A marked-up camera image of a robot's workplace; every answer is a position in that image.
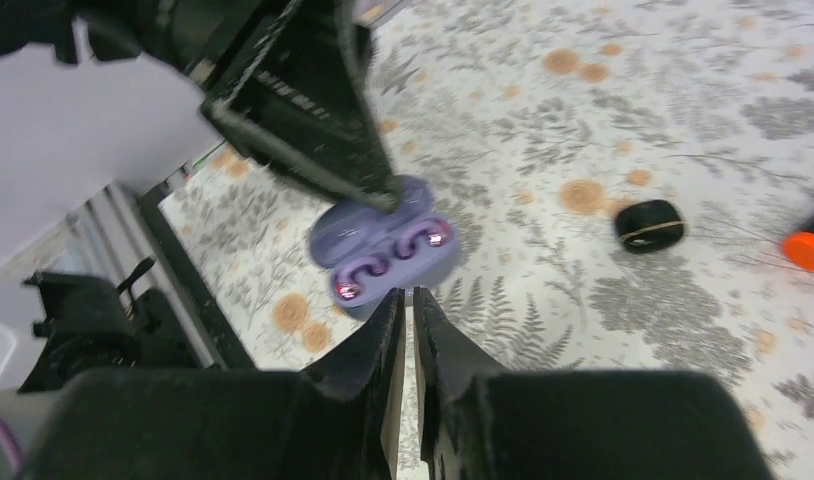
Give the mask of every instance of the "earbud case lid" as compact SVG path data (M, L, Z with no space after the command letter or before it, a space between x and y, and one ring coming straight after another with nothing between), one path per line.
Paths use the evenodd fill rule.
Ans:
M392 214L343 200L325 212L310 229L310 257L331 269L351 257L390 240L390 234L430 211L433 196L428 184L417 177L399 175L403 200Z

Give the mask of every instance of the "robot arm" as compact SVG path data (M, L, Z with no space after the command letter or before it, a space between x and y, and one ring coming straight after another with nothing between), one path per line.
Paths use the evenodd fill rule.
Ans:
M80 61L150 55L204 92L201 113L240 154L296 187L385 212L398 182L364 95L371 32L353 0L0 0L0 56L48 44Z

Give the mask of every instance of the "earbud case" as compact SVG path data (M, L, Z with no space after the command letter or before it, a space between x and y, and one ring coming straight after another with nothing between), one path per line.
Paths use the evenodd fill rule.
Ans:
M416 286L432 288L457 265L459 235L448 219L430 211L433 196L427 183L407 175L399 175L398 180L403 200L394 213L387 215L356 201L343 200L310 229L310 257L330 270L331 298L356 319L368 319L391 289L409 292ZM429 225L436 227L425 229ZM399 258L396 249L404 252L401 247L408 243L409 258ZM386 267L380 269L383 273L369 267L377 260ZM340 293L343 284L338 278L348 277L358 286L353 298Z

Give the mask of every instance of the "table surface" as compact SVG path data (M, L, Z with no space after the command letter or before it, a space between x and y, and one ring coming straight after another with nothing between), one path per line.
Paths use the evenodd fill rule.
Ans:
M451 319L515 368L710 372L780 478L814 479L814 274L779 253L814 211L814 1L417 3L380 28L369 95L463 234ZM653 198L686 238L623 253L612 215ZM357 328L306 253L327 205L222 151L163 208L261 368Z

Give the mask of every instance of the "white wall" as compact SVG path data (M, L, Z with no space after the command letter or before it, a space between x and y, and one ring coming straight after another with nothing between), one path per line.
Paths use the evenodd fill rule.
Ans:
M0 265L112 180L150 188L218 139L164 66L52 58L0 59Z

